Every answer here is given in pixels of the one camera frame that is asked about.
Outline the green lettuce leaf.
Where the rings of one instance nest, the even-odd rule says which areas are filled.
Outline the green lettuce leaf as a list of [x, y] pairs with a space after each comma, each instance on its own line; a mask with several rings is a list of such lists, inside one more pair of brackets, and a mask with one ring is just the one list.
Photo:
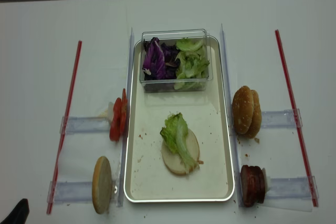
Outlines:
[[168, 116], [160, 135], [163, 161], [173, 174], [186, 175], [199, 168], [199, 144], [182, 113]]

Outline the green lettuce pile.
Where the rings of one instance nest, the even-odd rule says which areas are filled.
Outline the green lettuce pile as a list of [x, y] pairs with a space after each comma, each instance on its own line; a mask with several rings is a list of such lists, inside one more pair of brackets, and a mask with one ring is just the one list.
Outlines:
[[180, 61], [175, 72], [177, 80], [208, 78], [205, 39], [178, 39], [176, 47], [180, 51], [176, 56], [176, 60]]

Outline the rear tomato slice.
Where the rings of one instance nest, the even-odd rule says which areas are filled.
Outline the rear tomato slice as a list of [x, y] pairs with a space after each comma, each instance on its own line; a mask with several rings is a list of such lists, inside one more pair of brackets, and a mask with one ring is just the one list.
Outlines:
[[122, 91], [122, 107], [121, 107], [121, 113], [122, 114], [126, 114], [127, 104], [128, 104], [127, 94], [126, 94], [126, 90], [124, 88], [123, 91]]

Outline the tomato slice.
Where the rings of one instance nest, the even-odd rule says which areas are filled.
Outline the tomato slice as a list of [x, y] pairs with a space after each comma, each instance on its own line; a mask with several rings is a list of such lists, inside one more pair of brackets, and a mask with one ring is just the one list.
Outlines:
[[121, 107], [122, 107], [122, 99], [117, 98], [115, 103], [114, 103], [114, 107], [113, 107], [113, 111], [114, 111], [113, 118], [114, 119], [120, 119], [120, 134], [122, 134], [124, 132], [125, 121], [126, 121], [126, 117], [127, 117], [127, 113], [126, 114], [121, 113]]
[[117, 142], [120, 138], [120, 119], [113, 119], [110, 126], [109, 138]]
[[127, 104], [128, 104], [127, 94], [126, 94], [126, 90], [124, 88], [123, 91], [122, 91], [122, 107], [121, 107], [121, 113], [122, 114], [126, 114]]

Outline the middle tomato slice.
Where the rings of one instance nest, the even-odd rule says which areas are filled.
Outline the middle tomato slice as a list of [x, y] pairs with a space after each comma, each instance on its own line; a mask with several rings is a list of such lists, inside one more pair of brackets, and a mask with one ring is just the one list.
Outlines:
[[114, 119], [120, 119], [120, 134], [122, 134], [124, 132], [125, 121], [126, 121], [126, 117], [127, 117], [127, 113], [126, 114], [121, 113], [121, 107], [122, 107], [122, 99], [117, 98], [115, 103], [114, 103], [114, 107], [113, 107], [113, 111], [114, 111], [113, 118]]

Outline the front tomato slice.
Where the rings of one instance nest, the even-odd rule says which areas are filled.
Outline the front tomato slice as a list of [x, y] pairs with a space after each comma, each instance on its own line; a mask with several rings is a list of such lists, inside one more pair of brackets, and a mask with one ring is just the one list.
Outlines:
[[117, 142], [120, 138], [120, 119], [113, 119], [110, 126], [109, 138]]

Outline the front meat patty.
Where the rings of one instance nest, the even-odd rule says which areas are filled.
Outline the front meat patty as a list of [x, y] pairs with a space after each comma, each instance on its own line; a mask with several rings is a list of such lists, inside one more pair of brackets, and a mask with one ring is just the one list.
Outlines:
[[256, 177], [254, 172], [247, 165], [243, 165], [240, 172], [241, 186], [243, 192], [243, 203], [245, 207], [251, 207], [257, 198]]

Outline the meat patty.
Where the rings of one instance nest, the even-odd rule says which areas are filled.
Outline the meat patty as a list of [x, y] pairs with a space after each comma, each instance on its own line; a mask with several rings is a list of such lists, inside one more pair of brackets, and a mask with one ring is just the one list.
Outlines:
[[263, 204], [266, 194], [265, 177], [259, 166], [254, 166], [254, 171], [257, 179], [257, 202]]
[[247, 165], [243, 165], [240, 172], [241, 186], [243, 192], [243, 203], [245, 207], [251, 207], [257, 198], [256, 177], [254, 172]]

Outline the white holder behind patties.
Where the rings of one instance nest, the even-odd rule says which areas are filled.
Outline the white holder behind patties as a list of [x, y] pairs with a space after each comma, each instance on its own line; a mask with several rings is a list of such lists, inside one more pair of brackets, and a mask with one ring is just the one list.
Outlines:
[[271, 186], [271, 179], [266, 173], [266, 169], [263, 168], [262, 170], [263, 176], [264, 176], [264, 181], [265, 181], [265, 192], [267, 193], [270, 190]]

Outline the rear meat patty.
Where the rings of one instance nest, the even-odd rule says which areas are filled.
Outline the rear meat patty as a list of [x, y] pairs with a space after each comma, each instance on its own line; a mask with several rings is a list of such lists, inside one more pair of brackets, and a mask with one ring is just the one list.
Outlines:
[[254, 166], [254, 171], [257, 179], [257, 202], [263, 204], [266, 194], [265, 177], [259, 166]]

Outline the purple cabbage leaves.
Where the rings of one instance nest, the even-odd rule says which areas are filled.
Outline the purple cabbage leaves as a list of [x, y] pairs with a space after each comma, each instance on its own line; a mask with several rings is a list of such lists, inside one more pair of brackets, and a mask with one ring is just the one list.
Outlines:
[[150, 81], [144, 85], [146, 92], [168, 92], [174, 90], [173, 80], [176, 79], [176, 70], [180, 61], [176, 60], [180, 52], [175, 45], [168, 46], [160, 43], [157, 37], [150, 41], [143, 41], [145, 52], [142, 71], [144, 80]]

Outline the clear plastic salad container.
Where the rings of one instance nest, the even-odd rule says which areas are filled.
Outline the clear plastic salad container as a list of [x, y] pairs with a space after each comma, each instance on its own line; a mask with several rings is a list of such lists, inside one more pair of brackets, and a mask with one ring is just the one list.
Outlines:
[[209, 46], [204, 29], [144, 32], [139, 74], [144, 91], [204, 90], [212, 74]]

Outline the white rectangular serving tray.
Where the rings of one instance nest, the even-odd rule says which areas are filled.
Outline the white rectangular serving tray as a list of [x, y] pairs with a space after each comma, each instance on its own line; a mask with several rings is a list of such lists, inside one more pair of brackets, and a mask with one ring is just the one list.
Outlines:
[[147, 93], [142, 44], [131, 56], [124, 193], [133, 203], [227, 201], [235, 189], [219, 42], [210, 37], [212, 79], [201, 91]]

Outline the left long clear divider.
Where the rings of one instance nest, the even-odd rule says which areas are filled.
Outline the left long clear divider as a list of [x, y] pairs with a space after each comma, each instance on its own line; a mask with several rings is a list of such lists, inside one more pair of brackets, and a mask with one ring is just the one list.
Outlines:
[[128, 69], [127, 69], [127, 82], [126, 82], [126, 95], [128, 99], [128, 104], [126, 105], [126, 117], [125, 117], [125, 128], [122, 138], [122, 149], [120, 157], [120, 172], [119, 172], [119, 187], [118, 187], [118, 197], [117, 197], [117, 207], [121, 208], [124, 201], [124, 178], [125, 178], [125, 166], [127, 161], [127, 143], [129, 134], [129, 117], [130, 117], [130, 97], [132, 89], [132, 76], [133, 76], [133, 65], [134, 65], [134, 32], [131, 28], [130, 39], [129, 39], [129, 57], [128, 57]]

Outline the long clear divider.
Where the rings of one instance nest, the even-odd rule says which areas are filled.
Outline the long clear divider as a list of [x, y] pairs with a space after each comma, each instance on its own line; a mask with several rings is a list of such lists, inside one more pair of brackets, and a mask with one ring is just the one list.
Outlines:
[[127, 161], [127, 143], [129, 134], [129, 117], [130, 117], [130, 97], [132, 89], [132, 76], [133, 76], [133, 65], [134, 65], [134, 32], [131, 28], [130, 39], [129, 39], [129, 57], [128, 57], [128, 69], [127, 69], [127, 82], [126, 82], [126, 95], [128, 99], [128, 104], [126, 105], [126, 117], [125, 117], [125, 128], [122, 138], [122, 149], [120, 157], [120, 172], [119, 172], [119, 187], [118, 187], [118, 197], [117, 197], [117, 207], [121, 208], [124, 201], [124, 178], [125, 178], [125, 166]]
[[240, 181], [240, 165], [239, 165], [239, 154], [237, 151], [237, 136], [234, 130], [234, 119], [233, 119], [233, 111], [232, 111], [232, 93], [230, 87], [230, 75], [228, 69], [228, 58], [227, 58], [227, 47], [226, 47], [226, 40], [225, 40], [225, 33], [223, 29], [223, 24], [220, 27], [220, 43], [222, 49], [222, 76], [223, 76], [223, 83], [224, 83], [224, 93], [225, 93], [225, 106], [226, 106], [226, 114], [227, 114], [227, 123], [228, 123], [228, 130], [229, 130], [229, 138], [230, 138], [230, 145], [232, 149], [232, 160], [233, 160], [233, 173], [234, 173], [234, 181], [235, 181], [235, 188], [237, 194], [237, 203], [239, 207], [244, 207], [243, 203], [243, 193], [242, 193], [242, 185]]

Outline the white holder behind tomatoes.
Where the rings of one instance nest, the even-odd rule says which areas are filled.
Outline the white holder behind tomatoes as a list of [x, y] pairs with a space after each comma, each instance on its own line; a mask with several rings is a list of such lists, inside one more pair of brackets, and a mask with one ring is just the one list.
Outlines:
[[98, 117], [100, 118], [104, 118], [106, 119], [109, 123], [112, 122], [113, 120], [113, 116], [114, 116], [114, 111], [113, 111], [113, 107], [114, 107], [114, 103], [113, 102], [109, 102], [108, 104], [108, 108], [103, 111], [102, 113], [100, 113], [98, 115]]

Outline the right long clear divider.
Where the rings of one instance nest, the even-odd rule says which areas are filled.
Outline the right long clear divider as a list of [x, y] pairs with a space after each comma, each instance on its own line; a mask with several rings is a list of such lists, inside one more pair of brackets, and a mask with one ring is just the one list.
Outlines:
[[224, 83], [224, 93], [225, 93], [225, 106], [226, 106], [226, 114], [227, 114], [227, 123], [228, 123], [228, 130], [229, 130], [229, 138], [230, 138], [230, 145], [232, 149], [232, 160], [233, 160], [233, 173], [234, 173], [234, 181], [235, 181], [235, 188], [237, 194], [237, 203], [239, 207], [244, 207], [243, 203], [243, 193], [242, 193], [242, 185], [240, 181], [240, 165], [239, 165], [239, 154], [237, 151], [237, 136], [234, 130], [234, 119], [233, 119], [233, 111], [232, 111], [232, 93], [230, 87], [230, 75], [228, 69], [228, 58], [227, 58], [227, 47], [226, 47], [226, 40], [225, 40], [225, 33], [223, 29], [223, 24], [220, 27], [220, 43], [222, 49], [222, 76], [223, 76], [223, 83]]

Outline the front sesame bun top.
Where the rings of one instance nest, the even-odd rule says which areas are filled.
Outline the front sesame bun top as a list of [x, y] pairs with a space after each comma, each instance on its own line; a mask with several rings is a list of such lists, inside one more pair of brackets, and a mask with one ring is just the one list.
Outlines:
[[254, 98], [248, 86], [242, 86], [234, 95], [232, 102], [234, 128], [238, 134], [245, 134], [252, 122]]

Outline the sesame bun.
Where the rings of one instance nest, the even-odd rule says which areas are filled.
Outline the sesame bun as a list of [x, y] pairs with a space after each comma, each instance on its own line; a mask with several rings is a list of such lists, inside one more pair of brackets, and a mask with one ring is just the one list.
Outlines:
[[245, 134], [252, 122], [254, 98], [248, 86], [242, 86], [234, 95], [232, 102], [234, 128], [238, 134]]
[[254, 100], [254, 111], [253, 111], [253, 116], [251, 120], [251, 125], [246, 133], [247, 138], [254, 138], [258, 134], [261, 128], [261, 122], [262, 122], [262, 114], [261, 114], [258, 93], [256, 90], [251, 90], [251, 93], [253, 95], [253, 100]]

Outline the rear sesame bun top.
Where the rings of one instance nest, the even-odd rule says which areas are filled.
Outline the rear sesame bun top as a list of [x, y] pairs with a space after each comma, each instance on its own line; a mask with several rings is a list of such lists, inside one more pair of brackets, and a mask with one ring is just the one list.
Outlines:
[[258, 134], [261, 128], [261, 122], [262, 122], [262, 114], [261, 114], [258, 93], [256, 90], [251, 90], [251, 93], [253, 95], [253, 100], [254, 100], [254, 111], [253, 111], [253, 116], [251, 120], [251, 125], [246, 133], [247, 138], [254, 138]]

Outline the upright bun slice left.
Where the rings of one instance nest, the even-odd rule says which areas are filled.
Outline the upright bun slice left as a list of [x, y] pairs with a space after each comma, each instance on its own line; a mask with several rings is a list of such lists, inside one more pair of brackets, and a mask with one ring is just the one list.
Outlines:
[[92, 203], [96, 213], [103, 214], [109, 208], [112, 194], [112, 175], [109, 160], [98, 158], [92, 178]]

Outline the right red tape strip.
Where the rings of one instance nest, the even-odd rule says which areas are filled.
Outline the right red tape strip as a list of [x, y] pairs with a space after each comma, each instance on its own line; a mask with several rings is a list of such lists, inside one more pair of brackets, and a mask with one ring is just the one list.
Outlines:
[[285, 53], [284, 53], [284, 50], [283, 50], [283, 45], [282, 45], [282, 41], [281, 41], [281, 37], [280, 37], [280, 32], [279, 32], [278, 29], [275, 30], [275, 36], [276, 36], [276, 41], [277, 41], [277, 45], [278, 45], [278, 50], [279, 50], [279, 55], [280, 55], [280, 59], [281, 59], [281, 63], [282, 63], [283, 72], [284, 72], [284, 75], [285, 75], [286, 85], [287, 85], [287, 89], [288, 89], [288, 93], [289, 93], [289, 99], [290, 99], [291, 108], [292, 108], [292, 111], [293, 111], [293, 117], [294, 117], [294, 121], [295, 121], [296, 128], [297, 128], [297, 134], [298, 134], [301, 154], [302, 154], [302, 158], [303, 158], [303, 163], [304, 163], [306, 175], [308, 176], [308, 182], [309, 182], [309, 189], [310, 189], [311, 198], [312, 198], [312, 204], [313, 204], [314, 207], [317, 208], [317, 207], [319, 207], [318, 191], [315, 188], [316, 184], [314, 182], [313, 175], [312, 175], [311, 168], [310, 168], [310, 164], [309, 164], [308, 154], [307, 154], [307, 150], [306, 150], [306, 146], [305, 146], [305, 142], [304, 142], [304, 137], [303, 137], [303, 132], [302, 132], [301, 115], [300, 115], [300, 111], [299, 111], [299, 109], [297, 108], [297, 105], [296, 105], [295, 96], [294, 96], [294, 93], [293, 93], [291, 80], [290, 80], [290, 75], [289, 75], [289, 71], [288, 71], [288, 67], [287, 67], [286, 57], [285, 57]]

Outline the left upper clear rail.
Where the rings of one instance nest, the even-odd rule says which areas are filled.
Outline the left upper clear rail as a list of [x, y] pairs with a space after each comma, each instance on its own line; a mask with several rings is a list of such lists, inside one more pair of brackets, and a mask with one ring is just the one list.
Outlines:
[[63, 117], [60, 134], [104, 133], [110, 131], [109, 122], [100, 117]]

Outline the right upper clear rail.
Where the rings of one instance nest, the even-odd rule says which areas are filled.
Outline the right upper clear rail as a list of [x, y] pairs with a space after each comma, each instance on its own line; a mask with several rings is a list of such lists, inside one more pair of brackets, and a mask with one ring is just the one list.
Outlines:
[[302, 128], [299, 109], [262, 111], [261, 128]]

